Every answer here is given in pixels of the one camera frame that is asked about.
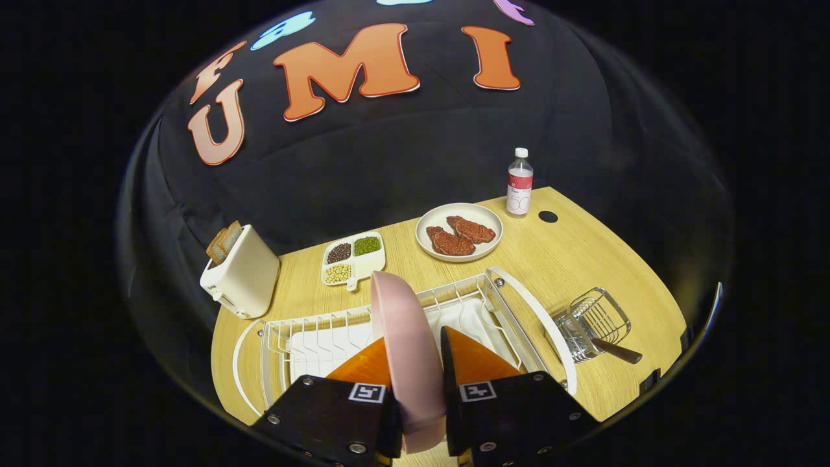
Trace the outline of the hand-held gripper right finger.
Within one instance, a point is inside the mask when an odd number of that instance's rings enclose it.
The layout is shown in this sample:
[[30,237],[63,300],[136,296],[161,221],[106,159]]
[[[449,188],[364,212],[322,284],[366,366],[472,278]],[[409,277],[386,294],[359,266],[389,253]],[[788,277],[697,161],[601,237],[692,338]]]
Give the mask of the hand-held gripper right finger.
[[548,372],[522,372],[450,326],[441,357],[445,442],[460,466],[549,466],[600,431]]

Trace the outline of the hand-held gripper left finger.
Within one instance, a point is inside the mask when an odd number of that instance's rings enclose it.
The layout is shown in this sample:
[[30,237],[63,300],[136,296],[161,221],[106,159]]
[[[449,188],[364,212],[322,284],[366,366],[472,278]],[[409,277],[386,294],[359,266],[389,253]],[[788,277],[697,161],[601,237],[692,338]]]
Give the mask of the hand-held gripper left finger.
[[383,338],[327,377],[300,376],[252,426],[314,466],[392,466],[403,448]]

